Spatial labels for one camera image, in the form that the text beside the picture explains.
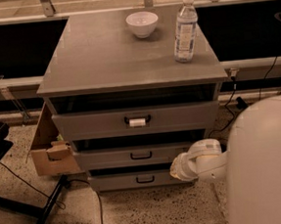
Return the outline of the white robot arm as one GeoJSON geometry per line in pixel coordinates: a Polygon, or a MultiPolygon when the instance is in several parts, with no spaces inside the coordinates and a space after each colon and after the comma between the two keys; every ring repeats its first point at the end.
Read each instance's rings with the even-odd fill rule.
{"type": "Polygon", "coordinates": [[[281,224],[281,95],[253,103],[230,129],[227,148],[194,143],[171,164],[182,181],[226,180],[229,224],[281,224]]]}

